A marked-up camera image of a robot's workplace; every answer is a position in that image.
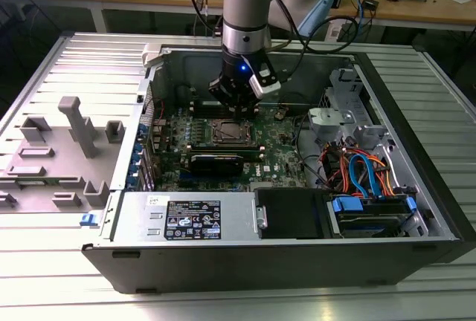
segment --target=blue plastic clip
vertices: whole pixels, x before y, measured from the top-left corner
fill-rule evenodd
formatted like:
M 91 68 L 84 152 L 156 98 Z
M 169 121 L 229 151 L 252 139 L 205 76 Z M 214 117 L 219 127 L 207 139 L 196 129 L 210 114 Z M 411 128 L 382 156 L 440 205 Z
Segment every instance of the blue plastic clip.
M 145 124 L 139 124 L 138 132 L 141 135 L 146 135 L 147 132 L 149 131 L 149 128 Z
M 96 216 L 91 213 L 85 213 L 80 221 L 81 227 L 97 226 Z
M 415 212 L 417 210 L 417 203 L 413 197 L 407 197 L 407 204 L 410 207 L 411 212 Z
M 139 170 L 137 165 L 129 165 L 129 173 L 133 174 Z
M 139 154 L 132 154 L 131 155 L 131 161 L 134 163 L 138 163 L 141 160 L 141 156 Z
M 142 145 L 139 143 L 134 144 L 134 152 L 141 152 L 143 149 Z
M 334 198 L 332 201 L 332 207 L 334 212 L 341 212 L 344 211 L 363 211 L 364 206 L 362 206 L 362 202 L 360 198 L 353 197 L 353 196 L 341 196 Z
M 349 162 L 349 175 L 350 175 L 350 180 L 352 181 L 352 183 L 354 184 L 354 186 L 360 191 L 362 192 L 362 195 L 364 195 L 365 198 L 368 198 L 369 197 L 369 194 L 367 192 L 367 190 L 362 187 L 357 179 L 356 179 L 356 171 L 354 169 L 354 163 L 356 162 L 357 158 L 361 158 L 364 163 L 365 163 L 365 166 L 367 167 L 367 171 L 369 173 L 369 182 L 370 182 L 370 187 L 372 188 L 372 193 L 375 195 L 375 196 L 381 196 L 382 195 L 382 192 L 380 191 L 380 187 L 379 187 L 379 184 L 375 181 L 375 175 L 373 174 L 373 166 L 372 166 L 372 163 L 370 162 L 369 159 L 367 159 L 366 156 L 362 155 L 362 154 L 355 154 L 354 156 L 352 156 L 352 158 L 350 159 L 350 162 Z

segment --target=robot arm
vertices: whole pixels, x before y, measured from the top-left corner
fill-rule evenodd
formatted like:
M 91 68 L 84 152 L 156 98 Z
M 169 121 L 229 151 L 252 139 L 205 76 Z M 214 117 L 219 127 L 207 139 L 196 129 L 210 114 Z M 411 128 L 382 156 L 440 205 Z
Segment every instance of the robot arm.
M 281 87 L 279 75 L 266 54 L 268 24 L 289 24 L 274 0 L 224 0 L 222 73 L 209 91 L 236 116 L 253 108 Z M 333 0 L 283 0 L 307 36 L 328 14 Z

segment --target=metal bracket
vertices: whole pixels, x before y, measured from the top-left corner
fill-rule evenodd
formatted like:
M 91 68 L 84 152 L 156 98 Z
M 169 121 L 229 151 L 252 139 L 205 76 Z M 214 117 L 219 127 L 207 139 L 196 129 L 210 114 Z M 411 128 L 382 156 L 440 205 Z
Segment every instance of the metal bracket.
M 266 207 L 256 207 L 256 223 L 258 228 L 265 230 L 268 228 L 268 218 L 266 217 Z
M 162 44 L 146 44 L 142 50 L 142 65 L 152 67 L 162 63 L 162 56 L 169 54 L 169 50 L 162 51 Z
M 354 138 L 363 149 L 375 149 L 388 133 L 386 126 L 356 126 L 353 132 Z

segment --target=blue drive bracket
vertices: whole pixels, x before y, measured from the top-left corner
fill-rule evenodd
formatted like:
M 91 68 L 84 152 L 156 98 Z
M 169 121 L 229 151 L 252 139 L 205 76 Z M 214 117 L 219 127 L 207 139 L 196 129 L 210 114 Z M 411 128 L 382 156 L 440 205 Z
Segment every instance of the blue drive bracket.
M 334 198 L 332 200 L 332 207 L 334 208 L 334 212 L 341 212 L 341 211 L 363 211 L 364 206 L 360 201 L 360 198 L 352 197 L 352 196 L 341 196 Z

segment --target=side panel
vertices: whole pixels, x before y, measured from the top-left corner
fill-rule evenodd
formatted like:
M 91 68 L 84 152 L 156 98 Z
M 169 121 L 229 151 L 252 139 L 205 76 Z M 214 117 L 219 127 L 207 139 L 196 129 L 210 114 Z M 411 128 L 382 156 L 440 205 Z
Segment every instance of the side panel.
M 394 285 L 452 248 L 448 242 L 142 250 L 85 246 L 83 254 L 116 291 L 135 294 Z
M 367 84 L 370 86 L 370 96 L 374 95 L 372 98 L 374 101 L 379 102 L 383 113 L 389 120 L 390 124 L 387 126 L 391 126 L 396 136 L 402 142 L 404 150 L 407 152 L 418 175 L 430 192 L 431 197 L 443 214 L 453 234 L 461 241 L 464 241 L 464 243 L 459 244 L 459 247 L 455 248 L 451 254 L 439 260 L 439 262 L 452 262 L 476 246 L 476 232 L 465 217 L 461 207 L 454 199 L 450 189 L 445 184 L 445 181 L 410 127 L 410 124 L 396 104 L 367 54 L 357 54 L 356 59 L 367 79 Z

